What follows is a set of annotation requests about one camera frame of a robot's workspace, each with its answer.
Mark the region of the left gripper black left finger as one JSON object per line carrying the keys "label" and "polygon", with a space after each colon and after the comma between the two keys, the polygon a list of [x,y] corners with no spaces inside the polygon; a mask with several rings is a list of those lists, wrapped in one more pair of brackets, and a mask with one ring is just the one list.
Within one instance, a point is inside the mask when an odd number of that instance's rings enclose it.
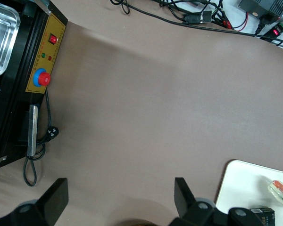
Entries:
{"label": "left gripper black left finger", "polygon": [[58,178],[39,199],[26,201],[5,216],[4,225],[53,226],[68,201],[68,179]]}

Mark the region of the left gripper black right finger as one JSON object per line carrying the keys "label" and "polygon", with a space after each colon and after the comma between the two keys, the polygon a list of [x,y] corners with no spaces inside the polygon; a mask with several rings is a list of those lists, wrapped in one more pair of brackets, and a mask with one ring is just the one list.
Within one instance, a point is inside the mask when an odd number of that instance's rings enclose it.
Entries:
{"label": "left gripper black right finger", "polygon": [[179,215],[174,226],[227,225],[227,215],[212,200],[194,197],[184,178],[175,178],[174,202]]}

